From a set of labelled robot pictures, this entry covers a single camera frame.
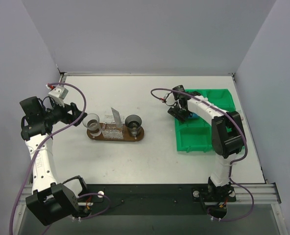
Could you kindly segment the clear plastic cup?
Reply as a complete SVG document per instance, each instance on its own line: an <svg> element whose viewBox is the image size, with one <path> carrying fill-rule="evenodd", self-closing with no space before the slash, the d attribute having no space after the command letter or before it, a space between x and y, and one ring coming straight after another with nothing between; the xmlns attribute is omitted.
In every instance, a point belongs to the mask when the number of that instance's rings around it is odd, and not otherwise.
<svg viewBox="0 0 290 235"><path fill-rule="evenodd" d="M97 114L87 114L82 123L87 128L89 134L92 137L97 137L101 134L102 129L100 125L100 119Z"/></svg>

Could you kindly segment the clear acrylic organizer box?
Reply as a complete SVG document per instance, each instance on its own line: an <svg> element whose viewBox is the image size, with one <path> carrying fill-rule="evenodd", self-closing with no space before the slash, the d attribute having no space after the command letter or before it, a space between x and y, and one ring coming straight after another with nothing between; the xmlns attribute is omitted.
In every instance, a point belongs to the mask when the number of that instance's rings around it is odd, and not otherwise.
<svg viewBox="0 0 290 235"><path fill-rule="evenodd" d="M123 140L124 130L117 127L113 115L105 115L101 124L104 138L111 140Z"/></svg>

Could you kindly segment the black cylindrical cup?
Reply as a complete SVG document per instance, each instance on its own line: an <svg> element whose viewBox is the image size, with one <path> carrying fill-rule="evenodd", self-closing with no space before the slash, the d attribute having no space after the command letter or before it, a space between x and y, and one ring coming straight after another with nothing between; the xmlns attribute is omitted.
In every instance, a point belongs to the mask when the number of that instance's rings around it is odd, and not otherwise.
<svg viewBox="0 0 290 235"><path fill-rule="evenodd" d="M141 131L142 119L138 115L129 115L125 119L124 124L129 133L132 136L137 137Z"/></svg>

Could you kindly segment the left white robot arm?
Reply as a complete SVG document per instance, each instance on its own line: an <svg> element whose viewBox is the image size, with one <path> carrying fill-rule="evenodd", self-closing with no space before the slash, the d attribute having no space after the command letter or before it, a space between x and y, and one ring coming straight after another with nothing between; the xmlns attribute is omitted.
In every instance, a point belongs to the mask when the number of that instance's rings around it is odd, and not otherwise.
<svg viewBox="0 0 290 235"><path fill-rule="evenodd" d="M72 190L58 183L53 166L52 129L62 122L69 127L78 126L87 116L75 103L61 106L52 102L46 109L41 99L32 96L20 102L25 116L21 122L21 136L30 152L33 176L32 195L26 198L28 209L44 225L48 226L69 215L79 213L77 201L84 201L89 190L81 184Z"/></svg>

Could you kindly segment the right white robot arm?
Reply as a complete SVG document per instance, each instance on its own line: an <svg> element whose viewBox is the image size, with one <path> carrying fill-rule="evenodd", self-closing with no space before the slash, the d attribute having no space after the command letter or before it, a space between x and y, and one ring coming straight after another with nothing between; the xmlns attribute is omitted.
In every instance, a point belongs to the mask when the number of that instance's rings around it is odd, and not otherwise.
<svg viewBox="0 0 290 235"><path fill-rule="evenodd" d="M240 114L219 108L199 92L186 92L182 85L171 89L170 94L175 102L168 113L176 120L186 124L195 114L209 124L216 153L215 167L208 178L209 194L227 196L232 191L233 164L246 158L248 153Z"/></svg>

